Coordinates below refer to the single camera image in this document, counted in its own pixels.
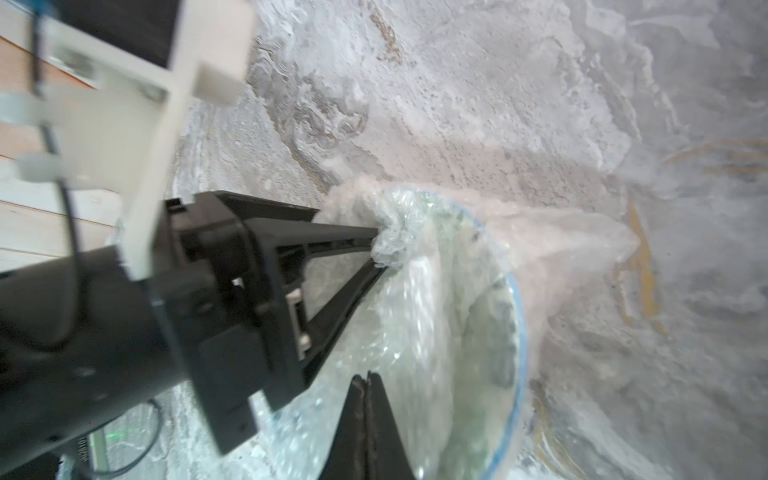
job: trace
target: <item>wooden floor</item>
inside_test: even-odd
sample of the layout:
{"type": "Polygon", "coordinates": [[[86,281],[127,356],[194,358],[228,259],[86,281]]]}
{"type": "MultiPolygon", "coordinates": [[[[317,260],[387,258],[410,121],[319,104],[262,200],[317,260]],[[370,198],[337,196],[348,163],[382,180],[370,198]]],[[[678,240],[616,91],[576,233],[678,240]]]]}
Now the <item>wooden floor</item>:
{"type": "MultiPolygon", "coordinates": [[[[30,54],[0,37],[0,91],[27,91],[30,54]]],[[[46,64],[46,81],[89,88],[46,64]]],[[[53,184],[18,179],[15,158],[42,150],[37,128],[0,123],[0,271],[67,256],[65,218],[53,184]]],[[[121,211],[120,195],[109,190],[72,192],[81,249],[104,245],[121,211]]]]}

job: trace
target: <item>clear plastic film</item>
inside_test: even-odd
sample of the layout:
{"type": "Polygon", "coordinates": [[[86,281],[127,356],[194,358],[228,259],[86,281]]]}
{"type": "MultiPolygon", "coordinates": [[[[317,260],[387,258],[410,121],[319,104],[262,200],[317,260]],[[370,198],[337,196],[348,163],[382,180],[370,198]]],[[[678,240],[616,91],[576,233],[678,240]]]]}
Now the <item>clear plastic film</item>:
{"type": "MultiPolygon", "coordinates": [[[[257,399],[278,478],[318,476],[349,381],[369,370],[384,381],[416,478],[497,475],[515,453],[547,317],[637,246],[599,214],[368,177],[333,188],[314,221],[378,227],[371,256],[388,270],[305,393],[279,412],[257,399]]],[[[310,262],[310,316],[366,257],[310,262]]]]}

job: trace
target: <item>blue rim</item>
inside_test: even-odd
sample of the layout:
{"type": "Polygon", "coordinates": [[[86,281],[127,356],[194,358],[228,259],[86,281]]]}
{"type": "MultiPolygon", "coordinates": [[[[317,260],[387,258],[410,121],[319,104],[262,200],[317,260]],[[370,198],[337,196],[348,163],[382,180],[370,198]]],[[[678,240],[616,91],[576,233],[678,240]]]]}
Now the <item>blue rim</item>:
{"type": "MultiPolygon", "coordinates": [[[[493,237],[491,237],[488,234],[488,232],[485,231],[485,225],[483,225],[482,222],[478,220],[475,217],[475,215],[471,211],[469,211],[466,207],[459,204],[458,202],[455,202],[450,198],[445,197],[442,194],[438,194],[436,192],[432,192],[430,190],[425,190],[422,188],[400,187],[400,188],[384,190],[384,193],[397,192],[397,191],[409,191],[409,192],[428,194],[430,196],[443,200],[446,204],[460,210],[464,215],[466,215],[472,221],[472,223],[477,227],[480,233],[482,233],[483,237],[485,238],[488,244],[489,249],[491,250],[493,255],[496,257],[496,259],[499,260],[499,265],[502,265],[501,258],[503,258],[503,256],[501,253],[502,251],[501,247],[499,247],[498,243],[496,243],[493,237]]],[[[503,274],[504,274],[504,278],[507,281],[507,285],[509,285],[509,289],[512,293],[512,300],[515,302],[514,318],[515,318],[515,324],[517,326],[517,331],[519,335],[518,371],[517,371],[517,379],[516,379],[517,381],[515,383],[515,399],[512,403],[512,410],[509,412],[509,415],[507,416],[507,422],[504,425],[504,431],[502,432],[502,437],[498,441],[498,444],[496,445],[496,449],[491,455],[491,461],[489,462],[488,466],[485,468],[483,473],[480,474],[480,479],[482,480],[487,480],[493,476],[493,474],[496,472],[496,469],[502,463],[502,460],[504,459],[507,451],[509,450],[509,445],[512,441],[512,436],[515,430],[515,426],[517,425],[518,420],[520,418],[522,403],[523,403],[523,396],[525,394],[525,386],[527,385],[527,381],[528,381],[528,332],[526,331],[526,328],[525,328],[525,316],[523,315],[523,304],[520,298],[520,291],[518,289],[517,280],[515,280],[512,274],[509,272],[504,272],[503,274]]]]}

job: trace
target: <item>gray marble surface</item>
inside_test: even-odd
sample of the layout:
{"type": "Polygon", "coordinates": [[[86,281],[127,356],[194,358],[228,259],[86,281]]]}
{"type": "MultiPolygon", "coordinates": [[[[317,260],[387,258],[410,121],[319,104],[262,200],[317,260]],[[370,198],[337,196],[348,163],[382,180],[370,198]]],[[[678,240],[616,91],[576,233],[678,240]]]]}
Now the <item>gray marble surface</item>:
{"type": "MultiPolygon", "coordinates": [[[[641,251],[550,319],[510,478],[768,478],[767,3],[254,4],[247,88],[190,109],[169,194],[371,174],[622,218],[641,251]]],[[[125,478],[273,478],[259,437],[216,457],[188,386],[161,401],[125,478]]]]}

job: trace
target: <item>black cable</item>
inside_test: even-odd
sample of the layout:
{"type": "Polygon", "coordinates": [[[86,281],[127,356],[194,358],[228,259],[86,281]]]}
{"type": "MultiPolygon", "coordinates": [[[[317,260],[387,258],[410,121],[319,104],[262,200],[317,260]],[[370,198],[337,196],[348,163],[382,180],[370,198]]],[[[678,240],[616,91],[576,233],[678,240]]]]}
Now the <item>black cable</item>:
{"type": "Polygon", "coordinates": [[[144,457],[147,456],[152,447],[154,447],[157,443],[157,440],[160,438],[160,432],[163,429],[163,409],[160,407],[160,404],[157,403],[157,400],[155,399],[149,399],[147,400],[147,403],[152,406],[154,411],[157,413],[157,428],[154,430],[152,440],[150,440],[147,448],[138,457],[136,457],[134,461],[116,470],[92,470],[88,464],[80,461],[79,458],[76,458],[74,461],[80,473],[86,475],[89,478],[117,478],[120,475],[125,475],[136,465],[138,465],[139,462],[144,460],[144,457]]]}
{"type": "MultiPolygon", "coordinates": [[[[40,22],[42,20],[41,12],[38,9],[32,14],[31,25],[31,62],[30,62],[30,82],[31,91],[39,98],[43,98],[42,89],[42,60],[41,54],[41,37],[40,37],[40,22]]],[[[50,125],[41,124],[40,133],[43,140],[43,145],[48,153],[56,155],[58,154],[58,146],[56,145],[53,131],[50,125]]],[[[56,188],[58,190],[58,196],[61,199],[61,205],[64,208],[64,215],[67,223],[69,249],[71,251],[72,260],[72,284],[74,285],[74,292],[71,295],[71,305],[62,309],[68,312],[64,315],[64,322],[61,324],[61,328],[64,333],[61,338],[53,344],[40,343],[39,341],[32,339],[24,333],[9,331],[9,328],[2,328],[2,333],[6,339],[12,343],[22,346],[27,349],[51,353],[64,348],[67,343],[72,339],[77,331],[79,319],[83,311],[83,290],[85,285],[84,269],[82,265],[82,258],[80,254],[80,241],[78,238],[78,231],[74,225],[74,209],[72,208],[72,199],[69,194],[64,178],[58,178],[55,181],[56,188]]]]}

